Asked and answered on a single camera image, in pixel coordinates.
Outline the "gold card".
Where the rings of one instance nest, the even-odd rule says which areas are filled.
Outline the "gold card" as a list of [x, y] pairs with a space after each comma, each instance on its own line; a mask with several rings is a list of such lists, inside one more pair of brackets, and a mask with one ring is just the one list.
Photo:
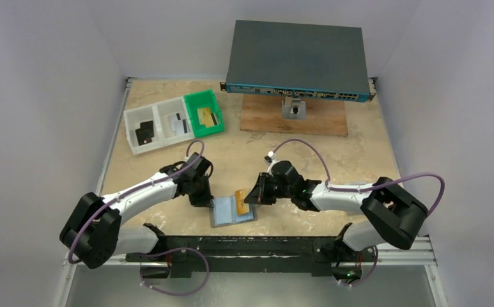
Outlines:
[[217, 115], [215, 113], [205, 112], [204, 119], [206, 127], [214, 127], [219, 124]]
[[199, 123], [205, 127], [213, 127], [214, 122], [212, 118], [212, 112], [209, 107], [201, 107], [197, 110]]
[[239, 189], [235, 191], [235, 208], [238, 216], [247, 216], [252, 214], [251, 205], [245, 201], [246, 197], [246, 189]]

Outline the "grey leather card holder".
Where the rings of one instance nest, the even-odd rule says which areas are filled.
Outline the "grey leather card holder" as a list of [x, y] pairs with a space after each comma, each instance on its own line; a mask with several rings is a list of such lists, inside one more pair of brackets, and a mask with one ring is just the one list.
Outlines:
[[239, 214], [235, 196], [221, 196], [212, 200], [210, 208], [210, 225], [212, 228], [257, 221], [257, 213], [252, 205], [245, 214]]

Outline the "black card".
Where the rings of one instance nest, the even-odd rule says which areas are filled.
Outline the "black card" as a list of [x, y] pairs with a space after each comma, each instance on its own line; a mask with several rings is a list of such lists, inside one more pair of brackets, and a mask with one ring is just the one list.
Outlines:
[[141, 132], [148, 134], [151, 138], [154, 136], [154, 123], [152, 120], [141, 122], [139, 129]]
[[153, 141], [153, 138], [141, 132], [140, 129], [135, 130], [135, 136], [139, 146], [147, 145]]

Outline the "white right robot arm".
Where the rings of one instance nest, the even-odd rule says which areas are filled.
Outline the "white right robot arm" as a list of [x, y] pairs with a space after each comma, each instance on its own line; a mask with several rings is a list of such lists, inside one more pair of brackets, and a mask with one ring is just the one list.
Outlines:
[[273, 205], [278, 199], [289, 199], [303, 211], [338, 210], [364, 215], [365, 221], [343, 228], [334, 244], [342, 260], [384, 242], [408, 250], [428, 217], [421, 201], [387, 177], [356, 187], [329, 187], [321, 180], [305, 179], [290, 161], [273, 163], [267, 172], [260, 173], [244, 201]]

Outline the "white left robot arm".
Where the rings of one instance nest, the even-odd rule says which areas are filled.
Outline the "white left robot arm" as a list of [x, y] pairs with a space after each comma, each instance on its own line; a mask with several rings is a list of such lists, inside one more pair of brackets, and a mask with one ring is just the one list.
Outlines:
[[165, 201], [187, 196], [193, 207], [211, 207], [213, 164], [200, 153], [160, 168], [145, 181], [120, 192], [84, 194], [59, 234], [71, 264], [100, 267], [112, 256], [142, 253], [157, 262], [166, 255], [163, 233], [155, 226], [126, 229], [136, 215]]

